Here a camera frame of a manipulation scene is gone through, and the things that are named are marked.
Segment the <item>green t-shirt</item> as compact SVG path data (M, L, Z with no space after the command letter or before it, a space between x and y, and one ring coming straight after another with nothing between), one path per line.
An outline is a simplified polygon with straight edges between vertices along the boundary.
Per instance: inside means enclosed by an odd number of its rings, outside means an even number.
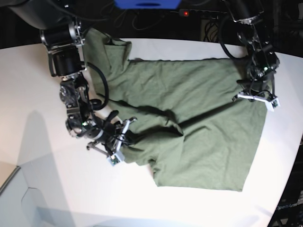
M91 29L84 55L105 75L109 107L136 117L122 152L149 165L157 186L240 192L265 123L261 102L232 101L241 91L230 59L131 60L130 42Z

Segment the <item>black power strip red light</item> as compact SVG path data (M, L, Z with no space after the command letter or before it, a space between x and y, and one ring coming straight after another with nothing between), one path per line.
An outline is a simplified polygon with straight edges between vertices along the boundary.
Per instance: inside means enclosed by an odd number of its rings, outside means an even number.
M202 9L179 9L178 13L181 17L197 16L201 19L220 19L227 15L227 12L209 11Z

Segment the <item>blue box at top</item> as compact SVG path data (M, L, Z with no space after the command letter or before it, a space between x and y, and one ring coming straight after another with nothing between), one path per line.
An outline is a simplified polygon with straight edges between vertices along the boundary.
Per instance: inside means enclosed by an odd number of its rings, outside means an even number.
M120 9L176 9L181 0L114 0Z

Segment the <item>grey panel at corner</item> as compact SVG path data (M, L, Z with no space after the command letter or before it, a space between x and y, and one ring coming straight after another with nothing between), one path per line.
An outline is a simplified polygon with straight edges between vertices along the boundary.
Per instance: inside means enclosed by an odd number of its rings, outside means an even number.
M43 221L20 167L0 188L2 227L42 227Z

